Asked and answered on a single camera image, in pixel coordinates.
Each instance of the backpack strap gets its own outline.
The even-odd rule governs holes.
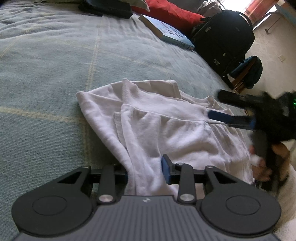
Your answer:
[[[243,16],[243,17],[247,20],[247,22],[248,22],[248,24],[250,25],[250,27],[253,28],[252,22],[251,22],[251,20],[249,19],[249,17],[248,17],[247,15],[245,15],[245,14],[242,13],[242,12],[237,12],[237,13],[238,13],[239,15]]]
[[[197,34],[197,32],[211,19],[211,17],[206,18],[200,18],[200,21],[202,21],[201,24],[198,24],[192,28],[191,34],[190,34],[190,40],[193,39],[194,35]]]

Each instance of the hand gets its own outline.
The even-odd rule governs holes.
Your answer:
[[[289,173],[289,165],[290,165],[290,152],[287,147],[283,143],[279,143],[276,145],[272,145],[272,150],[275,154],[281,156],[284,162],[280,165],[280,181],[284,180],[287,174]],[[251,155],[255,154],[255,149],[253,146],[249,147],[249,151]],[[253,177],[261,182],[267,182],[270,180],[270,175],[272,174],[272,170],[266,167],[266,162],[263,158],[260,159],[259,165],[253,166]]]

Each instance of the wall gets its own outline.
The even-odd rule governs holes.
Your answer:
[[[264,31],[278,18],[278,15],[272,15],[254,30],[255,42],[246,57],[257,55],[262,61],[263,73],[254,88],[243,93],[256,95],[266,91],[277,97],[284,91],[296,91],[296,27],[282,18],[270,28],[269,34]],[[286,57],[284,62],[278,58],[280,55]],[[285,142],[288,148],[292,143]],[[292,165],[296,169],[296,150],[292,155]]]

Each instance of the gray fabric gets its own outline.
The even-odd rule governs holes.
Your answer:
[[[202,5],[204,0],[168,0],[179,8],[190,12],[197,12],[197,9]]]
[[[216,1],[204,1],[197,10],[197,13],[204,16],[205,18],[212,17],[219,12],[221,12],[221,8]]]
[[[195,52],[162,42],[137,15],[24,1],[0,8],[1,241],[17,234],[10,212],[18,196],[81,165],[116,161],[75,94],[123,78],[174,79],[197,98],[227,89]]]

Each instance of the curtain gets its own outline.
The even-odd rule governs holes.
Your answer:
[[[246,8],[247,15],[252,23],[260,20],[279,0],[253,0]]]

